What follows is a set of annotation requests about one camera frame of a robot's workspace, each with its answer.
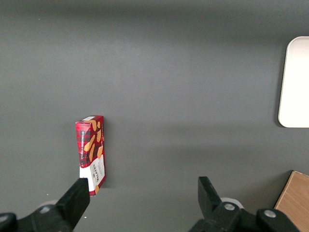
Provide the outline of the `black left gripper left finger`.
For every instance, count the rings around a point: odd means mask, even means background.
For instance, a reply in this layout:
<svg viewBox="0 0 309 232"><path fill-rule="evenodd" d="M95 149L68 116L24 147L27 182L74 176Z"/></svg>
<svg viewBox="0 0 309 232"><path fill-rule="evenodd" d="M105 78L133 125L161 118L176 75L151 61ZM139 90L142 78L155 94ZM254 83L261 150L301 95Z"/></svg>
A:
<svg viewBox="0 0 309 232"><path fill-rule="evenodd" d="M2 232L72 232L90 203L88 179L79 178L55 203L45 204L28 216L1 213Z"/></svg>

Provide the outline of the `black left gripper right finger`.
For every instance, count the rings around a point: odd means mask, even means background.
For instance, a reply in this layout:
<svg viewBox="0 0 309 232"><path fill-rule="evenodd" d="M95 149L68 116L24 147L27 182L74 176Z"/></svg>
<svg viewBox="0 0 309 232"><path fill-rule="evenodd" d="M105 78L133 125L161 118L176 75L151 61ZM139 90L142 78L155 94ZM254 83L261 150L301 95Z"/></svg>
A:
<svg viewBox="0 0 309 232"><path fill-rule="evenodd" d="M259 209L253 215L219 197L208 177L198 178L198 203L203 219L191 232L297 232L299 229L281 211Z"/></svg>

